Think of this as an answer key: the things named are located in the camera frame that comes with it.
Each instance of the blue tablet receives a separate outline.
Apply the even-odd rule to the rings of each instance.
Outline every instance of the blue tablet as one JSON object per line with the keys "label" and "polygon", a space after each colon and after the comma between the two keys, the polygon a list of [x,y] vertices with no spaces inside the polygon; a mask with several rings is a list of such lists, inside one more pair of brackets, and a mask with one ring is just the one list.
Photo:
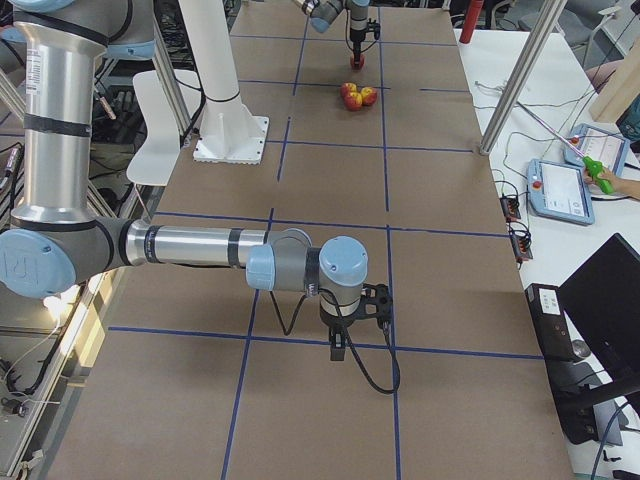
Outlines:
{"label": "blue tablet", "polygon": [[529,203],[541,217],[580,225],[595,222],[582,167],[533,159],[527,169]]}
{"label": "blue tablet", "polygon": [[[607,132],[593,125],[582,123],[571,131],[571,143],[582,153],[599,160],[616,175],[622,173],[631,142],[619,133]],[[580,159],[569,147],[564,147],[564,159],[571,165],[584,167]]]}

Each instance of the table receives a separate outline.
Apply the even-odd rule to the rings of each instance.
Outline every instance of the table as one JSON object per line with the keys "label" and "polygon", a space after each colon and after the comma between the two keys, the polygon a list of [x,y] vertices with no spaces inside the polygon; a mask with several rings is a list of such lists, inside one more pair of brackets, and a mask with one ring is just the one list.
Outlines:
{"label": "table", "polygon": [[[493,109],[483,108],[496,105],[497,97],[490,91],[476,84],[486,86],[502,85],[509,78],[511,69],[524,46],[527,34],[523,32],[476,31],[468,45],[460,45],[460,53],[465,67],[467,81],[477,107],[476,114],[480,127],[484,130],[491,118]],[[552,34],[544,51],[529,78],[520,101],[524,104],[559,105],[569,100],[578,99],[587,92],[593,92],[589,80],[584,75],[580,64],[560,34]],[[588,108],[580,113],[582,106],[590,104],[595,96],[585,97],[574,112],[575,103],[562,107],[532,107],[551,126],[558,129],[570,117],[570,121],[562,133],[567,133],[574,123],[589,123],[606,129],[617,131],[615,125],[594,123]],[[491,152],[490,162],[494,169],[504,173],[506,179],[524,192],[525,181],[517,174],[505,168],[503,160],[507,151],[507,141],[512,132],[523,132],[534,138],[546,139],[549,134],[531,117],[520,109],[515,109],[506,124],[496,147]],[[525,173],[526,165],[531,158],[544,158],[561,161],[562,152],[559,142],[555,142],[544,155],[548,143],[535,142],[515,135],[509,145],[507,165]],[[632,153],[627,162],[638,165]],[[502,179],[501,173],[494,170],[496,180]],[[623,176],[640,179],[640,172],[625,169]],[[532,251],[534,259],[525,262],[520,270],[523,288],[531,283],[547,283],[561,285],[595,250],[597,250],[613,233],[619,232],[638,251],[640,251],[640,202],[625,200],[621,202],[594,202],[596,223],[589,227],[573,225],[556,220],[549,220],[534,215],[528,216],[532,232]],[[579,334],[570,325],[572,338]],[[599,370],[593,363],[594,370]],[[604,382],[610,380],[606,374],[601,376]],[[631,408],[624,410],[637,426],[637,415]],[[623,460],[615,464],[602,464],[598,472],[610,473],[611,469],[640,471],[640,440],[634,433],[623,433],[623,448],[611,448],[611,455],[621,456]],[[597,446],[594,442],[581,446],[569,444],[573,468],[576,472],[590,473]]]}
{"label": "table", "polygon": [[[243,4],[232,46],[243,100],[270,117],[262,164],[183,150],[154,221],[361,240],[394,294],[400,391],[329,362],[313,301],[283,338],[240,272],[140,267],[47,478],[573,477],[448,15],[372,14],[382,41],[352,72],[340,22],[319,36],[288,3]],[[378,103],[344,110],[349,80]],[[299,295],[277,296],[291,312]],[[352,335],[388,383],[375,325]]]}

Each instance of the green handle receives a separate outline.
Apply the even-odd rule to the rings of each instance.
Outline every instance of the green handle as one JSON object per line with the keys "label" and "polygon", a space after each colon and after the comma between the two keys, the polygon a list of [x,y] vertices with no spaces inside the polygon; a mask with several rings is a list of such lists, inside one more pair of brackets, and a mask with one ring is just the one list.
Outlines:
{"label": "green handle", "polygon": [[587,167],[587,172],[589,172],[589,176],[593,178],[593,181],[596,183],[596,185],[600,187],[600,190],[602,190],[602,193],[611,195],[613,192],[615,192],[609,180],[598,178],[598,175],[604,172],[604,167],[602,166],[602,162],[598,162],[597,160],[594,160],[591,157],[582,157],[582,161],[584,163],[584,166]]}

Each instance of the brown table surface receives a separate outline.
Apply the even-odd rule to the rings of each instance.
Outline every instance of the brown table surface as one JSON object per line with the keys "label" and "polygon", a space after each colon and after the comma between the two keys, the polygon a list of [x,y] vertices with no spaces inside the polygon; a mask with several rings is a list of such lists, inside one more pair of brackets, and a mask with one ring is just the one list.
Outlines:
{"label": "brown table surface", "polygon": [[[243,100],[271,119],[260,166],[179,160],[155,222],[351,235],[388,283],[402,369],[374,392],[330,362],[317,301],[283,338],[242,272],[129,275],[51,479],[570,479],[563,435],[447,14],[372,9],[381,42],[352,72],[290,2],[244,4]],[[348,112],[344,81],[380,88]],[[290,315],[298,295],[278,294]],[[389,386],[375,323],[352,327]]]}

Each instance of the pile of apples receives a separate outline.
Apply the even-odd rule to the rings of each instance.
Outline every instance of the pile of apples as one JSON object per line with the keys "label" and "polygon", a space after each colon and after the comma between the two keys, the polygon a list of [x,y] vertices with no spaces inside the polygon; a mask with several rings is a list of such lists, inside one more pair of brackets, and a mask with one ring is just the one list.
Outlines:
{"label": "pile of apples", "polygon": [[340,86],[340,96],[347,110],[355,112],[363,105],[370,107],[376,103],[378,91],[373,87],[364,87],[358,92],[358,86],[355,83],[346,82]]}

